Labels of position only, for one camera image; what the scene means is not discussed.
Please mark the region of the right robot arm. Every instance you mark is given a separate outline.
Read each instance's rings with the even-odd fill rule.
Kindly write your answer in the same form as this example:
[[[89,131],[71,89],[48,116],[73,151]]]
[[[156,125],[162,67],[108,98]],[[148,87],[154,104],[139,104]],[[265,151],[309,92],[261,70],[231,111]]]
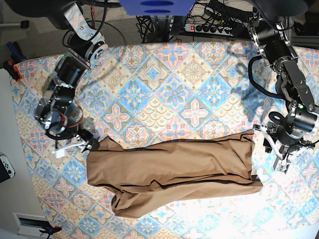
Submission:
[[[65,140],[64,146],[55,144],[55,151],[62,152],[78,147],[82,152],[99,148],[93,134],[83,129],[80,120],[66,115],[67,108],[76,103],[76,88],[82,77],[97,67],[106,55],[108,45],[101,30],[92,28],[84,18],[80,4],[66,3],[62,17],[73,31],[67,52],[57,63],[53,78],[34,110],[34,118],[45,134],[55,142]]]

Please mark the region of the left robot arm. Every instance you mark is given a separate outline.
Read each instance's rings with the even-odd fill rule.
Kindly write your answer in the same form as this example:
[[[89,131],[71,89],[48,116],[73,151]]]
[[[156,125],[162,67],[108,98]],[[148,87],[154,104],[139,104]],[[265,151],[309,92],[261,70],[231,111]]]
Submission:
[[[290,44],[285,32],[289,26],[283,21],[293,16],[306,13],[314,4],[313,0],[253,0],[253,7],[267,27],[257,29],[256,20],[248,23],[248,32],[255,43],[259,56],[253,57],[248,66],[251,84],[263,94],[284,100],[288,115],[270,112],[269,118],[277,127],[268,130],[270,139],[276,139],[293,150],[315,147],[315,142],[305,141],[304,136],[318,129],[319,108],[306,84],[304,74],[298,68],[298,56]],[[257,84],[252,76],[252,65],[265,57],[271,68],[277,73],[276,92],[271,93]]]

